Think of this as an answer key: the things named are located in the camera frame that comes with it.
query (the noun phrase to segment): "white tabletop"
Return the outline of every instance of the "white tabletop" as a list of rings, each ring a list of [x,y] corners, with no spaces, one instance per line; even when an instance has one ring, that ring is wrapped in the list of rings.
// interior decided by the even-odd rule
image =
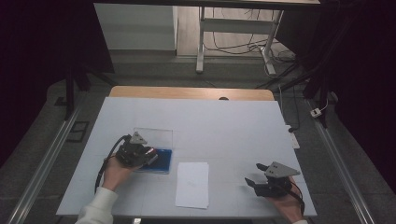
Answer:
[[[116,141],[134,128],[173,131],[169,175],[134,173],[121,185],[112,214],[125,217],[278,217],[244,177],[263,183],[256,163],[278,161],[301,171],[278,103],[107,97],[57,215],[76,216],[93,198],[95,178]],[[209,164],[208,209],[176,207],[177,165]],[[315,216],[303,175],[305,215]]]

